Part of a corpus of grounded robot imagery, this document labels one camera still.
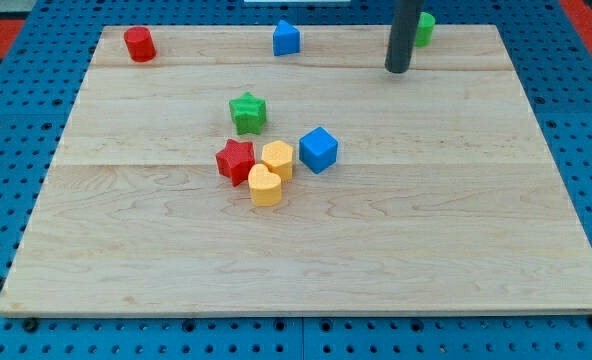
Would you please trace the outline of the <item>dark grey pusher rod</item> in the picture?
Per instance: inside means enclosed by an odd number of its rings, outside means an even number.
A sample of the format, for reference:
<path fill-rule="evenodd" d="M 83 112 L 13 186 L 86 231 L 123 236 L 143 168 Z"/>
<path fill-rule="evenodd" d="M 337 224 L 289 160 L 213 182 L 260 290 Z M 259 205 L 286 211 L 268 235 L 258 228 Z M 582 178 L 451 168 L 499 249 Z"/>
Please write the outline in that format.
<path fill-rule="evenodd" d="M 388 72 L 402 74 L 409 69 L 423 6 L 424 0 L 395 1 L 385 57 Z"/>

